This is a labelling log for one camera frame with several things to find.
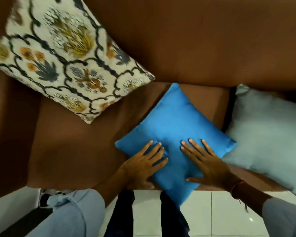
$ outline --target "white tile floor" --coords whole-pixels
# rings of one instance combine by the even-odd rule
[[[268,194],[296,204],[290,192]],[[135,191],[134,237],[161,237],[160,191]],[[99,237],[105,233],[116,200],[106,210]],[[190,237],[268,237],[263,220],[224,191],[194,191],[181,211],[190,226]]]

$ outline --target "white wall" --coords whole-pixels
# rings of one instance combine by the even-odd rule
[[[0,198],[0,233],[35,209],[39,189],[23,187]]]

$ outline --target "throw pillow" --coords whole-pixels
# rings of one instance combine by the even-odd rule
[[[227,134],[238,146],[223,160],[275,180],[296,194],[296,103],[237,88]]]
[[[219,157],[223,157],[236,145],[235,141],[217,129],[193,106],[177,83],[173,83],[148,116],[118,140],[115,146],[131,157],[150,140],[154,143],[148,151],[161,142],[165,148],[163,158],[168,157],[169,160],[153,178],[180,206],[199,186],[185,179],[202,176],[197,166],[180,150],[181,141],[188,142],[189,138],[200,145],[201,139],[205,139]]]
[[[17,0],[6,33],[0,39],[0,69],[86,123],[154,80],[82,0]]]

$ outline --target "right hand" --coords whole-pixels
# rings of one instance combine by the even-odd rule
[[[189,142],[193,147],[182,141],[181,150],[200,168],[204,177],[190,177],[187,181],[212,185],[230,191],[232,184],[239,181],[239,177],[229,170],[226,163],[213,152],[204,140],[202,140],[202,143],[206,150],[192,139],[189,139]]]
[[[152,143],[153,141],[148,142],[141,151],[122,164],[121,170],[126,172],[130,182],[146,182],[148,177],[162,169],[168,162],[168,158],[165,158],[162,162],[153,166],[154,163],[162,158],[164,147],[161,147],[159,142],[150,153],[144,155]]]

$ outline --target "light blue cushion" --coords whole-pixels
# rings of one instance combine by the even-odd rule
[[[296,194],[296,103],[237,87],[226,163],[262,173]]]
[[[217,129],[189,101],[177,83],[173,83],[149,115],[130,133],[115,143],[129,157],[140,151],[150,140],[162,143],[163,157],[168,157],[166,166],[153,178],[166,191],[177,206],[180,206],[199,184],[187,182],[187,177],[201,177],[202,172],[185,156],[181,141],[189,138],[202,145],[205,139],[213,151],[223,157],[236,142]]]

